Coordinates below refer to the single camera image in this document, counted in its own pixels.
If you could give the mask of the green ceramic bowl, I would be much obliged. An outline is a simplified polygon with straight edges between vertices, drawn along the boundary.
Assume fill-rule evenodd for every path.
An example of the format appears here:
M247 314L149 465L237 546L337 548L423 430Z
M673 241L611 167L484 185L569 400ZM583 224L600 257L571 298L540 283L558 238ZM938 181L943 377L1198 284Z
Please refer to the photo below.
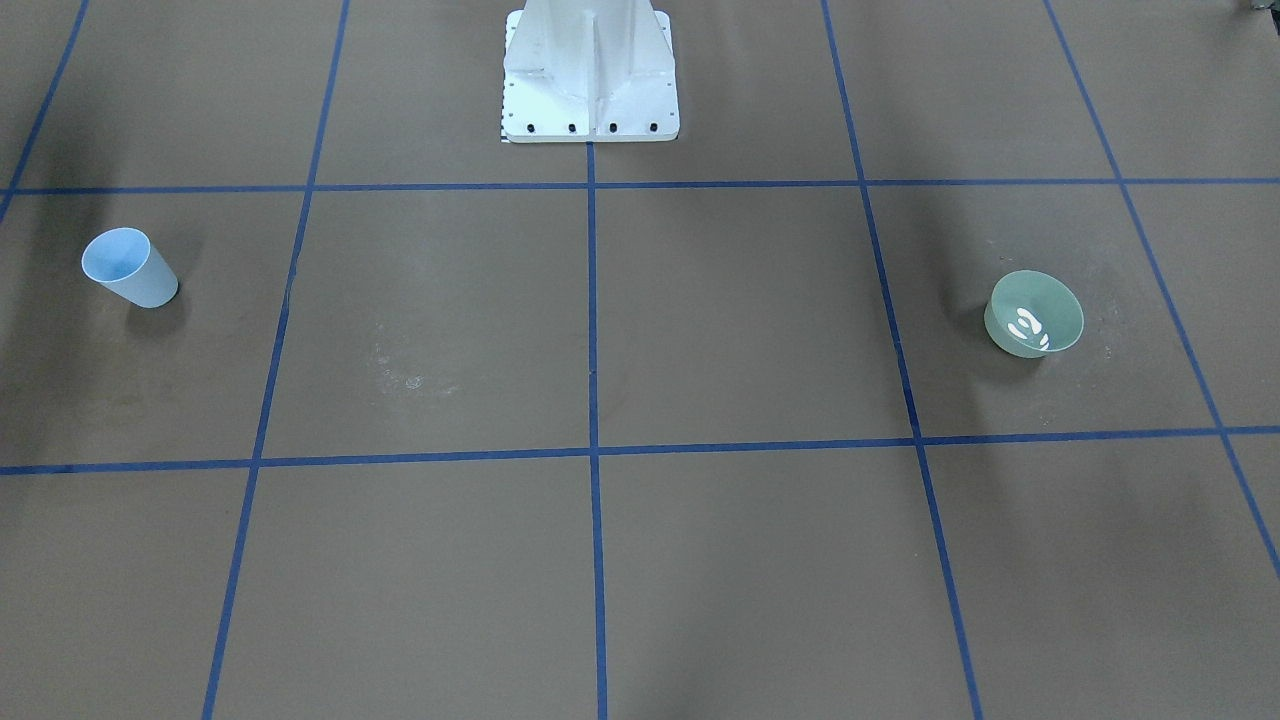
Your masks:
M1042 272L1018 270L1000 278L984 310L991 341L1015 357L1038 359L1073 347L1085 318L1076 296Z

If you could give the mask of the blue plastic cup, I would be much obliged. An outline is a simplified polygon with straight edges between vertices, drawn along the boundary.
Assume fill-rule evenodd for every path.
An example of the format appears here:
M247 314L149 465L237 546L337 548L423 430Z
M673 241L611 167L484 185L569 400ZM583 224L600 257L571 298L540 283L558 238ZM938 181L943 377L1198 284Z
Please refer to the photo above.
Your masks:
M150 237L129 227L91 240L81 255L81 269L91 281L142 309L170 302L180 287Z

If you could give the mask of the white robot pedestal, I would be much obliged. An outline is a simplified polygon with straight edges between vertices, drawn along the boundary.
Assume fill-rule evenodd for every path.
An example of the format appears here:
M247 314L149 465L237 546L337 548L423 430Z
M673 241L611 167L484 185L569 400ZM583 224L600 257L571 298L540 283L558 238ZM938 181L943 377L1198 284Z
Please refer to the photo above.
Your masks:
M672 22L649 1L527 1L504 22L500 137L641 143L680 136Z

